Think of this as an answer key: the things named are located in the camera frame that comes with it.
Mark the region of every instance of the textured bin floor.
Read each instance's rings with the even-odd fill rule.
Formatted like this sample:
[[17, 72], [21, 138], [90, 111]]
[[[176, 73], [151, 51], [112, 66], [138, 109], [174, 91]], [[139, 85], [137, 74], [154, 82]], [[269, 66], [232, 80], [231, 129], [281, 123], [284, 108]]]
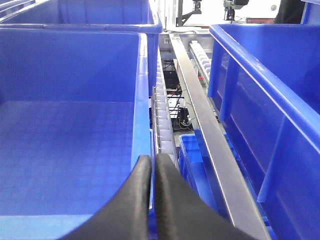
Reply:
[[0, 216], [93, 214], [130, 173], [134, 104], [0, 105]]

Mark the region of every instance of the aluminum rail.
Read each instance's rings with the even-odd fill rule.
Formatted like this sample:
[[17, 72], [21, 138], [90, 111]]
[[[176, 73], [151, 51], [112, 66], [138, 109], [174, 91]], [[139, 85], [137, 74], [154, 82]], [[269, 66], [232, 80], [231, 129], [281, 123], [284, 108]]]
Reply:
[[189, 47], [190, 53], [192, 54], [197, 68], [203, 77], [204, 83], [206, 87], [208, 87], [210, 81], [211, 60], [198, 41], [191, 41], [189, 43]]
[[170, 34], [176, 71], [188, 108], [200, 129], [231, 223], [259, 240], [270, 235], [221, 131], [178, 34]]

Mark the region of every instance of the robotic arm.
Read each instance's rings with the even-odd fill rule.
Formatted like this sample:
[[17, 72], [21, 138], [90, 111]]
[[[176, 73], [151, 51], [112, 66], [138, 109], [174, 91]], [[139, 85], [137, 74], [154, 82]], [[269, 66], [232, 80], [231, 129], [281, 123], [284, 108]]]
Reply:
[[224, 11], [226, 15], [224, 20], [234, 21], [235, 10], [241, 9], [243, 6], [248, 5], [249, 0], [223, 0]]

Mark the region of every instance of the blue plastic bin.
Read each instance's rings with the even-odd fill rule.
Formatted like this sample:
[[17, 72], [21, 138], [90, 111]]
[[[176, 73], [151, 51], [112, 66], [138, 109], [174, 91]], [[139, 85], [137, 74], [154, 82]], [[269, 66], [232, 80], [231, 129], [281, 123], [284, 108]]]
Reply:
[[320, 239], [320, 27], [212, 25], [208, 96], [280, 240]]
[[147, 34], [149, 95], [156, 85], [162, 25], [153, 0], [47, 0], [0, 18], [14, 28], [131, 31]]
[[304, 0], [303, 24], [320, 25], [320, 0]]
[[179, 168], [182, 177], [208, 206], [217, 211], [196, 135], [182, 134], [179, 141]]
[[20, 9], [23, 9], [31, 4], [34, 4], [36, 0], [12, 0], [8, 2], [0, 1], [0, 18], [12, 14]]
[[69, 232], [150, 155], [146, 51], [142, 33], [0, 29], [0, 239]]

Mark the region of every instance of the metal rail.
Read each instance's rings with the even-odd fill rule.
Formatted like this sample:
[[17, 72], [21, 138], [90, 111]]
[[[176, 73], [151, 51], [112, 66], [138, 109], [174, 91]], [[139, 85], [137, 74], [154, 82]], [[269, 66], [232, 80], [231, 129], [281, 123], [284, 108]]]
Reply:
[[170, 34], [176, 70], [194, 116], [192, 124], [202, 133], [208, 158], [216, 175], [231, 223], [259, 240], [270, 240], [268, 230], [250, 194], [242, 173], [211, 110], [185, 47], [178, 34]]

